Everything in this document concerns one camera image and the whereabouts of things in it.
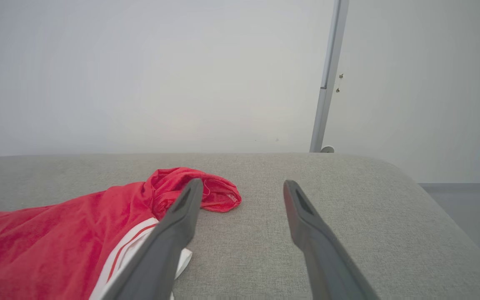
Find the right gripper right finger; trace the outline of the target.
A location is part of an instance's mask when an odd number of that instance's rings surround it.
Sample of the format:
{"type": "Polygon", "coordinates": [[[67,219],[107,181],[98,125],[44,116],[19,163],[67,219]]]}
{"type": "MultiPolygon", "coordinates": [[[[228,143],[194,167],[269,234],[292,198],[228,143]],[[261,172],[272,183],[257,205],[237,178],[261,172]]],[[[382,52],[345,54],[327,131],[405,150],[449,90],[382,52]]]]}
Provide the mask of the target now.
{"type": "Polygon", "coordinates": [[[282,191],[291,238],[304,254],[313,299],[377,300],[365,275],[299,184],[286,180],[282,191]]]}

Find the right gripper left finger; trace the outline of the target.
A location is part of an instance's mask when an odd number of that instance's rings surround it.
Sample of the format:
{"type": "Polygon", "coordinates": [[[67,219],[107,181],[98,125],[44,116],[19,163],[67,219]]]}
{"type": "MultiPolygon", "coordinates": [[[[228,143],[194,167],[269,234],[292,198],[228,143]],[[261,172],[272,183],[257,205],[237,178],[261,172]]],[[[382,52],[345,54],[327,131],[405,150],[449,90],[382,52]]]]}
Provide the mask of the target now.
{"type": "Polygon", "coordinates": [[[103,300],[171,298],[181,251],[195,234],[203,188],[199,178],[185,186],[165,217],[109,281],[103,300]]]}

